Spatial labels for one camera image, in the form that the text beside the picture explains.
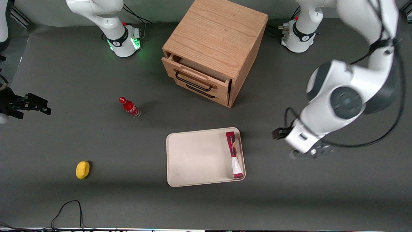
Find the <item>white robotic arm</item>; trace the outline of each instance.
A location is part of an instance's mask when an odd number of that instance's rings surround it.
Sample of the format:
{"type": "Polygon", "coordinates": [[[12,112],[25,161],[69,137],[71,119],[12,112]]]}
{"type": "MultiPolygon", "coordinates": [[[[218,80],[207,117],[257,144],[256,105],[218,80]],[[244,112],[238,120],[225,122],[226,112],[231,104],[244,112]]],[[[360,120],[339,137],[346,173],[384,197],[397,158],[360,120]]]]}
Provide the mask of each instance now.
{"type": "Polygon", "coordinates": [[[371,104],[368,109],[368,103],[379,98],[380,91],[386,90],[385,86],[393,83],[391,78],[394,77],[390,75],[390,71],[396,44],[398,9],[392,0],[378,1],[336,1],[341,20],[368,41],[369,65],[368,68],[363,68],[332,60],[314,71],[307,86],[308,106],[302,110],[299,119],[294,121],[290,131],[279,132],[279,136],[285,137],[285,141],[300,153],[311,151],[317,141],[348,125],[365,109],[372,113],[377,108],[383,108],[371,104]]]}
{"type": "Polygon", "coordinates": [[[336,7],[337,0],[296,0],[301,13],[297,20],[291,19],[279,27],[284,29],[282,45],[290,51],[301,53],[313,44],[316,29],[323,19],[321,7],[336,7]]]}
{"type": "Polygon", "coordinates": [[[66,0],[71,11],[94,22],[106,35],[111,50],[119,57],[131,56],[140,49],[140,31],[123,25],[115,14],[123,0],[66,0]]]}

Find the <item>yellow sponge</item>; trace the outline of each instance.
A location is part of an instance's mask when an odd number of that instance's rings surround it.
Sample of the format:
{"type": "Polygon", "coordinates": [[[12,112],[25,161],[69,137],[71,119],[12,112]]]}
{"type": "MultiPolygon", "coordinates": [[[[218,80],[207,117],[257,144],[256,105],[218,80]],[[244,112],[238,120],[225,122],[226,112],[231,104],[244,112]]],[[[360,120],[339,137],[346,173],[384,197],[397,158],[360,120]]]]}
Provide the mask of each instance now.
{"type": "Polygon", "coordinates": [[[76,167],[76,176],[79,179],[85,178],[89,174],[90,164],[87,161],[80,162],[76,167]]]}

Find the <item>bottle cap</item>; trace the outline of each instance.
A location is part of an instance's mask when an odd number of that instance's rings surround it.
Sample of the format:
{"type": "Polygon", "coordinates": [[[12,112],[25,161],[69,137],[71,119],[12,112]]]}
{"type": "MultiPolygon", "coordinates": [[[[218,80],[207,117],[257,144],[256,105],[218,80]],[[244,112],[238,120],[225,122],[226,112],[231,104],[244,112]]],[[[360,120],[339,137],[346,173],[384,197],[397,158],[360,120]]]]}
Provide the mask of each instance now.
{"type": "Polygon", "coordinates": [[[122,103],[122,104],[126,103],[126,101],[127,100],[124,97],[119,98],[119,102],[122,103]]]}

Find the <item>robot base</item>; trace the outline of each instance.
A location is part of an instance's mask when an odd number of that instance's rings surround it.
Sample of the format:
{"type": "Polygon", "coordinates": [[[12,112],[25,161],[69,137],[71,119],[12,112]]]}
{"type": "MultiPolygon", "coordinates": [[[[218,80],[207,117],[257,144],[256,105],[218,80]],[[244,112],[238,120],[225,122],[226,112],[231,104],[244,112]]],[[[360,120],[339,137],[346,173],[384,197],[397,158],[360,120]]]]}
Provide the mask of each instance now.
{"type": "Polygon", "coordinates": [[[300,153],[298,150],[291,150],[289,157],[291,159],[316,159],[336,154],[336,150],[325,142],[317,142],[308,152],[300,153]]]}
{"type": "Polygon", "coordinates": [[[140,30],[139,28],[134,28],[130,25],[126,25],[125,28],[129,31],[128,38],[120,47],[115,47],[110,44],[110,49],[118,56],[118,57],[129,57],[133,55],[137,50],[140,49],[141,40],[140,40],[140,30]]]}
{"type": "Polygon", "coordinates": [[[309,46],[313,44],[313,38],[315,35],[309,38],[307,41],[300,41],[299,37],[297,37],[294,32],[292,31],[292,26],[296,22],[296,20],[290,20],[287,23],[283,24],[283,34],[281,44],[287,47],[291,52],[301,53],[308,50],[309,46]]]}

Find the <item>gray table surface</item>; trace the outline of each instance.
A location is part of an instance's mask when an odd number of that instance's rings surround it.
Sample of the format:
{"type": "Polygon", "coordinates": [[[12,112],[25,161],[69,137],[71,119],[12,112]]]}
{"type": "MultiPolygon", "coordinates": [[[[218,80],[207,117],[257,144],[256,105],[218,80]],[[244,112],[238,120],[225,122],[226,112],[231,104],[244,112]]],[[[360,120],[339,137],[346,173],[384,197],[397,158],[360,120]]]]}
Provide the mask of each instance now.
{"type": "MultiPolygon", "coordinates": [[[[91,227],[412,230],[410,97],[398,128],[370,147],[292,160],[291,147],[271,138],[286,107],[306,106],[306,84],[318,65],[350,62],[367,52],[359,34],[339,19],[325,19],[303,54],[265,35],[228,109],[167,76],[161,47],[175,26],[148,25],[142,50],[129,58],[116,57],[94,26],[30,29],[12,87],[47,99],[52,115],[30,111],[0,127],[1,221],[49,226],[63,203],[78,199],[91,227]],[[133,100],[142,116],[129,117],[120,96],[133,100]],[[168,186],[168,134],[232,126],[241,131],[243,181],[168,186]],[[89,178],[78,180],[75,167],[82,160],[94,167],[89,178]]],[[[409,78],[412,42],[401,34],[409,78]]],[[[412,92],[411,81],[407,89],[412,92]]],[[[361,116],[328,137],[348,143],[377,138],[392,125],[397,107],[361,116]]],[[[77,205],[68,205],[56,226],[77,227],[78,220],[77,205]]]]}

